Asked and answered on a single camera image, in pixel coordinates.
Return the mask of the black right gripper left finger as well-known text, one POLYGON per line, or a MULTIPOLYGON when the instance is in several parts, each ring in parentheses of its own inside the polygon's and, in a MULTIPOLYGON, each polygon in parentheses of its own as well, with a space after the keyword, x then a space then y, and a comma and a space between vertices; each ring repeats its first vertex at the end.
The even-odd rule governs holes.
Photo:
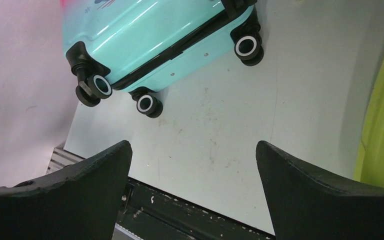
POLYGON ((0 187, 0 240, 110 240, 133 151, 127 140, 13 187, 0 187))

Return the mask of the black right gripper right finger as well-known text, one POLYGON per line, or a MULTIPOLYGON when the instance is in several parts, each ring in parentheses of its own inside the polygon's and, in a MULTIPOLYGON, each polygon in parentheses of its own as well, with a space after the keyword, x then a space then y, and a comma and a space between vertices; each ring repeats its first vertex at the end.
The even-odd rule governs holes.
POLYGON ((384 240, 384 188, 261 140, 255 158, 278 240, 384 240))

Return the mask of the pink and teal kids suitcase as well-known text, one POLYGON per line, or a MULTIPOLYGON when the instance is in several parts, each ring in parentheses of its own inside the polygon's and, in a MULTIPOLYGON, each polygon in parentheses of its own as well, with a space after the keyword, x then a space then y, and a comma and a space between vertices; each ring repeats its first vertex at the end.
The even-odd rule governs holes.
POLYGON ((62 48, 75 95, 95 107, 114 91, 157 118, 156 93, 227 52, 248 67, 264 57, 254 0, 62 0, 62 48))

